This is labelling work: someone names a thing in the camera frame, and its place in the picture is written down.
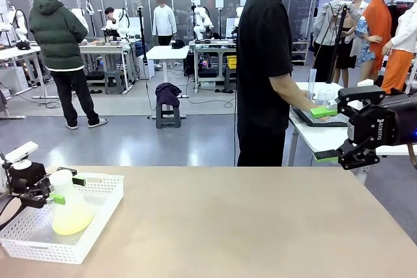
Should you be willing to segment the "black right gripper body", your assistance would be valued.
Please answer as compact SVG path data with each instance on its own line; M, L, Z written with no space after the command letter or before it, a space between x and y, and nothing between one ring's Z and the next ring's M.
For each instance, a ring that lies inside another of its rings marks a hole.
M369 149L416 144L416 97L389 96L378 105L368 103L349 118L348 138Z

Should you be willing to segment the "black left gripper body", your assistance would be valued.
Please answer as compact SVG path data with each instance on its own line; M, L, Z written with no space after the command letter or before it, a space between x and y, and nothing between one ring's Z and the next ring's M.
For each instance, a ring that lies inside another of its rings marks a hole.
M50 181L45 166L29 160L13 163L7 169L8 186L12 193L41 194L50 192Z

